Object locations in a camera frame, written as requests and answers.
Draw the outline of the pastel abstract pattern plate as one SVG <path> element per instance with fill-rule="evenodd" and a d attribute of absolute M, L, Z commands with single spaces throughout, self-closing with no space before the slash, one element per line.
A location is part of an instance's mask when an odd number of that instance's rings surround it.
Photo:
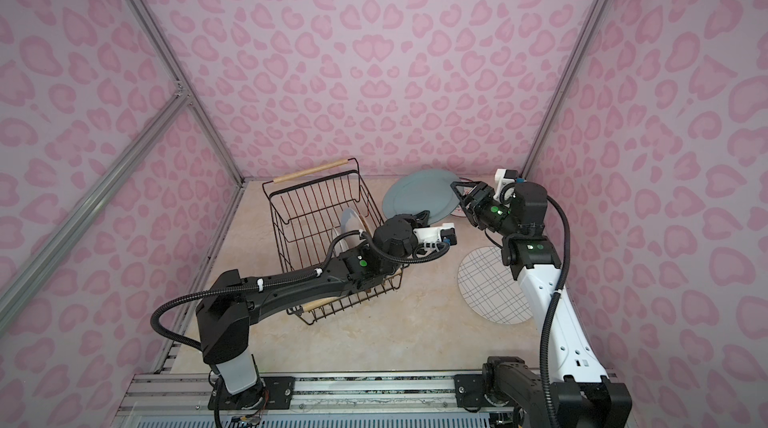
<path fill-rule="evenodd" d="M 361 231 L 369 231 L 365 221 L 354 208 L 346 208 L 341 213 L 339 233 L 356 232 L 356 235 L 350 235 L 339 242 L 337 248 L 340 253 L 355 248 L 362 243 L 363 239 L 360 237 Z"/>

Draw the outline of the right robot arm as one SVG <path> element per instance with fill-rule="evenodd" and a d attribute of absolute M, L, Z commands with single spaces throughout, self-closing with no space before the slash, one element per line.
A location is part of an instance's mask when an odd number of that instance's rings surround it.
<path fill-rule="evenodd" d="M 482 368 L 481 403 L 513 407 L 531 427 L 623 427 L 632 399 L 610 379 L 583 331 L 566 290 L 571 253 L 545 234 L 548 209 L 570 225 L 564 210 L 536 183 L 515 180 L 500 189 L 484 182 L 451 185 L 470 224 L 501 236 L 501 259 L 519 284 L 540 334 L 536 370 L 518 357 L 490 357 Z"/>

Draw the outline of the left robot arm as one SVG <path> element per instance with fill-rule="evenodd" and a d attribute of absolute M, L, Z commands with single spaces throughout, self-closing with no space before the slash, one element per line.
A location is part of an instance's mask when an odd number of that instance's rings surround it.
<path fill-rule="evenodd" d="M 231 395 L 260 384 L 249 349 L 250 327 L 292 308 L 365 292 L 406 265 L 430 263 L 450 250 L 452 228 L 416 228 L 410 215 L 386 221 L 373 233 L 337 235 L 325 258 L 309 268 L 265 277 L 222 274 L 196 308 L 203 361 Z"/>

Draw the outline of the grey-blue plate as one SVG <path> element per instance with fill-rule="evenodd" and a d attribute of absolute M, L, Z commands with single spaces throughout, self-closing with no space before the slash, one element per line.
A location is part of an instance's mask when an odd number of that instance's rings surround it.
<path fill-rule="evenodd" d="M 389 219 L 395 215 L 415 215 L 429 212 L 430 225 L 448 217 L 459 200 L 451 184 L 460 178 L 447 170 L 429 169 L 408 175 L 397 181 L 384 195 L 381 209 Z"/>

